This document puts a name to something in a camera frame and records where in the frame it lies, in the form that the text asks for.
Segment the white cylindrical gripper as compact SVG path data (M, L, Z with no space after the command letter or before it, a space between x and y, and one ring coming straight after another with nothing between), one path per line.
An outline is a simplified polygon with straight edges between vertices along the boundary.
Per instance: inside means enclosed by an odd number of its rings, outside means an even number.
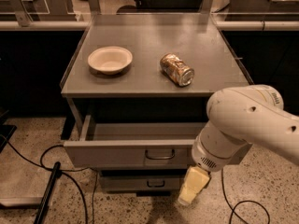
M222 133L210 121L196 136L192 158L199 166L191 166L179 191L178 202L189 205L210 180L208 172L218 172L227 164L239 164L252 144Z

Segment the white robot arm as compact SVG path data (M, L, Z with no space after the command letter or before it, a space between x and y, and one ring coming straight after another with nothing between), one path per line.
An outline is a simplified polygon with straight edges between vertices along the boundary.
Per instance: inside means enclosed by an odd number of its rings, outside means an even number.
M299 163L299 118L284 110L279 92L266 85L216 91L206 104L208 122L192 146L191 166L178 201L189 205L242 147L255 144Z

